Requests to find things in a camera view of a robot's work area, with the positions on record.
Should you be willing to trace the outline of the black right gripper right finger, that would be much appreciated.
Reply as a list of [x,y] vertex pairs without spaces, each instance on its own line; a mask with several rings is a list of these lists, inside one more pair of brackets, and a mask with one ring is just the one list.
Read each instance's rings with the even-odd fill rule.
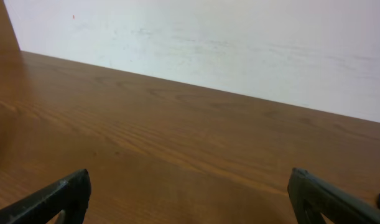
[[307,170],[294,168],[287,186],[298,223],[380,224],[380,209],[319,179]]

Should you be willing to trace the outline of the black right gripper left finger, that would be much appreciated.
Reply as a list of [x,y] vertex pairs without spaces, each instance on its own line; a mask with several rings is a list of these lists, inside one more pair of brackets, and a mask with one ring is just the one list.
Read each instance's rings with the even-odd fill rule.
[[82,224],[90,195],[89,173],[80,169],[0,209],[0,223],[47,223],[63,212],[59,223]]

